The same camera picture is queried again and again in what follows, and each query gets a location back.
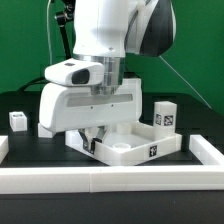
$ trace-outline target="white border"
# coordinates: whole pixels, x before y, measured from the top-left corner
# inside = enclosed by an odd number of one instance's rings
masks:
[[[191,136],[190,150],[217,165],[1,168],[0,194],[223,190],[224,156],[201,136]]]

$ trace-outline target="black logo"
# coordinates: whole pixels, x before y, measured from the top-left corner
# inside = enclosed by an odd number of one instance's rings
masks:
[[[149,157],[157,155],[157,145],[151,146],[149,149]]]
[[[173,115],[164,117],[164,126],[173,125]]]
[[[159,114],[156,114],[156,124],[161,125],[162,123],[162,116]]]

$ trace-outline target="table surface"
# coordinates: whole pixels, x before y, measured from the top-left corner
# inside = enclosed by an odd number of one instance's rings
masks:
[[[201,134],[224,153],[224,118],[193,97],[175,93],[143,94],[141,122],[152,125],[154,102],[178,105],[176,132],[181,152],[141,164],[200,165],[189,152],[189,136]],[[64,145],[64,133],[37,137],[40,92],[0,94],[0,135],[9,136],[4,167],[105,166]],[[8,113],[23,111],[28,131],[13,133]],[[82,194],[0,195],[3,223],[222,223],[224,191],[117,192]]]

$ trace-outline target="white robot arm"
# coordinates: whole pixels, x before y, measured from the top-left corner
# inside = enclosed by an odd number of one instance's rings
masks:
[[[40,123],[52,132],[137,121],[141,81],[126,52],[159,56],[176,31],[171,0],[76,0],[73,58],[46,69]]]

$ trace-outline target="green wall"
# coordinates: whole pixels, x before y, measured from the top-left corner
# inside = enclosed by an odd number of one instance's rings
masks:
[[[17,90],[29,80],[43,76],[49,64],[46,5],[47,0],[1,0],[0,92]],[[173,6],[177,35],[163,57],[214,110],[224,115],[224,1],[173,0]],[[60,0],[51,8],[54,62],[63,60],[60,34],[53,19],[62,8]],[[68,31],[72,42],[72,24]],[[129,70],[142,78],[144,92],[179,92],[198,98],[160,58],[128,55],[126,61]]]

